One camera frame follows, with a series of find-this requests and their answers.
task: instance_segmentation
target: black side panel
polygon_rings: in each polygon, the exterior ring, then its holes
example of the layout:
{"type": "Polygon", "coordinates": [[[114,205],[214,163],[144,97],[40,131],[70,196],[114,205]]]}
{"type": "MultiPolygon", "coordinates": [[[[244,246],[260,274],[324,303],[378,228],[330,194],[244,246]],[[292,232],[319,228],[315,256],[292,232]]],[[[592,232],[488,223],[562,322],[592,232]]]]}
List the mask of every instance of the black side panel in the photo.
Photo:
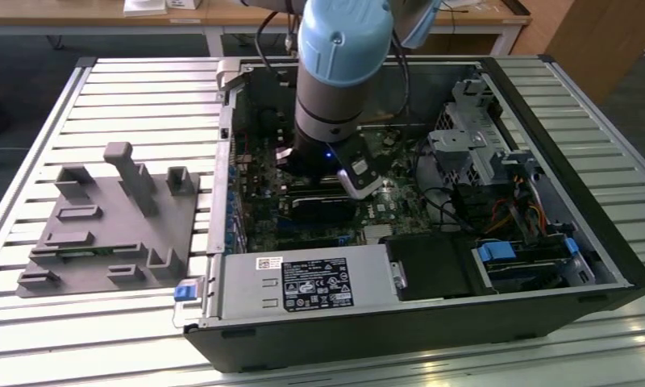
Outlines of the black side panel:
{"type": "Polygon", "coordinates": [[[548,131],[546,131],[540,124],[531,107],[526,104],[524,98],[520,96],[498,62],[494,58],[483,58],[482,63],[492,78],[492,82],[503,93],[507,104],[512,107],[515,116],[526,129],[526,133],[530,135],[534,145],[540,150],[543,158],[552,169],[552,173],[559,178],[559,182],[570,194],[571,200],[576,204],[576,208],[582,212],[583,218],[587,220],[624,278],[635,286],[644,288],[643,294],[645,294],[645,266],[643,262],[639,260],[610,216],[604,213],[603,207],[594,197],[591,190],[559,150],[558,144],[554,142],[548,131]]]}
{"type": "Polygon", "coordinates": [[[186,337],[222,372],[284,368],[540,337],[604,309],[630,292],[619,290],[606,293],[607,297],[586,297],[588,302],[579,302],[578,296],[570,294],[228,330],[188,327],[191,333],[186,337]]]}

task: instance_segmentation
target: aluminum extrusion table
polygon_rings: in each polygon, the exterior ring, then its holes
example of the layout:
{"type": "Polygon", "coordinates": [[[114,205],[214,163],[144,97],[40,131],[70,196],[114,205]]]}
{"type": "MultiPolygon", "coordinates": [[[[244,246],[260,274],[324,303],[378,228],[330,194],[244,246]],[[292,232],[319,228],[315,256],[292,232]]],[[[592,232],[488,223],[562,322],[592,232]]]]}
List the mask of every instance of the aluminum extrusion table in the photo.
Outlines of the aluminum extrusion table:
{"type": "MultiPolygon", "coordinates": [[[[532,56],[498,61],[645,263],[645,160],[555,63],[532,56]]],[[[255,374],[211,368],[182,337],[200,305],[175,310],[174,289],[16,297],[59,196],[60,165],[84,163],[94,175],[114,175],[100,162],[111,140],[134,143],[152,173],[182,164],[202,174],[190,275],[204,274],[218,62],[99,59],[75,69],[0,204],[0,385],[643,385],[645,297],[546,338],[255,374]]]]}

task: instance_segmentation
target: cable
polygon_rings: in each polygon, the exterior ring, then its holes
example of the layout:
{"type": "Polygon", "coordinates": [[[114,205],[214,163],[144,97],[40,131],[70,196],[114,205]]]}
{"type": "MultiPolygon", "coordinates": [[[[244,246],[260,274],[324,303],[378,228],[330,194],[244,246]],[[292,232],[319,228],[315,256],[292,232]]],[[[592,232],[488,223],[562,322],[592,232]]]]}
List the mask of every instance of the cable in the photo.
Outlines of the cable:
{"type": "Polygon", "coordinates": [[[468,14],[470,11],[467,11],[467,10],[454,10],[452,6],[448,5],[446,2],[443,2],[443,5],[446,5],[450,9],[448,10],[440,10],[440,11],[450,12],[450,16],[452,17],[452,35],[450,35],[448,51],[447,51],[447,54],[450,54],[450,51],[452,50],[452,38],[456,35],[456,19],[454,17],[454,14],[468,14]]]}
{"type": "Polygon", "coordinates": [[[428,141],[428,137],[426,137],[420,143],[416,145],[416,155],[415,155],[415,162],[414,162],[414,178],[415,178],[415,185],[416,185],[416,190],[419,191],[419,195],[426,199],[426,202],[436,209],[439,210],[443,214],[446,214],[450,218],[454,219],[454,221],[462,226],[462,229],[471,234],[475,235],[482,235],[482,233],[476,230],[474,226],[471,226],[452,211],[444,209],[444,204],[439,205],[435,203],[431,198],[426,196],[426,192],[439,189],[444,192],[444,190],[451,191],[451,189],[446,187],[431,187],[426,191],[420,189],[420,183],[419,183],[419,159],[420,159],[420,151],[423,150],[423,147],[426,146],[426,143],[428,141]]]}
{"type": "Polygon", "coordinates": [[[510,214],[510,215],[507,215],[507,217],[506,217],[503,220],[500,220],[500,221],[499,221],[499,222],[498,222],[498,223],[496,223],[496,224],[495,224],[495,225],[494,225],[491,228],[488,228],[488,229],[486,230],[486,233],[484,233],[484,234],[487,235],[487,234],[490,234],[491,232],[494,232],[495,230],[498,230],[498,229],[499,229],[502,226],[504,226],[504,225],[506,225],[506,224],[510,222],[510,220],[511,220],[512,218],[514,218],[514,217],[512,217],[512,215],[511,215],[511,214],[510,214]]]}
{"type": "Polygon", "coordinates": [[[399,35],[396,31],[392,31],[392,52],[398,58],[398,64],[402,68],[403,79],[404,79],[404,100],[400,109],[394,114],[382,114],[371,119],[362,121],[362,125],[368,123],[379,123],[382,121],[388,121],[402,116],[402,114],[410,114],[411,105],[411,74],[410,74],[410,61],[407,60],[407,54],[402,49],[402,42],[399,41],[399,35]]]}
{"type": "Polygon", "coordinates": [[[272,68],[272,65],[270,65],[268,57],[266,56],[266,54],[263,54],[263,48],[260,47],[260,36],[263,35],[263,30],[266,29],[266,27],[268,27],[270,21],[278,16],[279,13],[280,12],[271,12],[270,15],[268,15],[268,17],[262,22],[260,27],[259,27],[259,29],[256,31],[255,43],[256,43],[256,51],[259,52],[260,60],[263,61],[263,64],[266,65],[266,68],[268,69],[268,71],[271,73],[274,73],[274,75],[278,78],[278,81],[283,81],[282,75],[272,68]]]}
{"type": "Polygon", "coordinates": [[[31,148],[0,148],[0,151],[30,151],[31,148]]]}

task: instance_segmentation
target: warning label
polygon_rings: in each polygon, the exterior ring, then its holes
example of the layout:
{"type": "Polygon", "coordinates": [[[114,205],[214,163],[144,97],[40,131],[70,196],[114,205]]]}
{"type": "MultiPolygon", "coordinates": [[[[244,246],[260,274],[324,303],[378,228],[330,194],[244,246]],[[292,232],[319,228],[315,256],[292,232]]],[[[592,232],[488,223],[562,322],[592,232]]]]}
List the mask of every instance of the warning label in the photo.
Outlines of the warning label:
{"type": "Polygon", "coordinates": [[[288,312],[354,306],[347,258],[283,262],[282,278],[288,312]]]}

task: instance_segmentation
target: metal bracket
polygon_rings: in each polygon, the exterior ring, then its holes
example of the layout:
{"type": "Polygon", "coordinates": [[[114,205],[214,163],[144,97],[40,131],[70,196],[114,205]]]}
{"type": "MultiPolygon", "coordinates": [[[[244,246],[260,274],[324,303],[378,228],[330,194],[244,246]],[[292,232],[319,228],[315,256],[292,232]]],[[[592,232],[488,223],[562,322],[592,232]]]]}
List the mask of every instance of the metal bracket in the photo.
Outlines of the metal bracket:
{"type": "Polygon", "coordinates": [[[218,71],[215,73],[218,89],[220,91],[232,90],[243,83],[242,74],[242,60],[239,58],[226,58],[218,62],[218,71]]]}

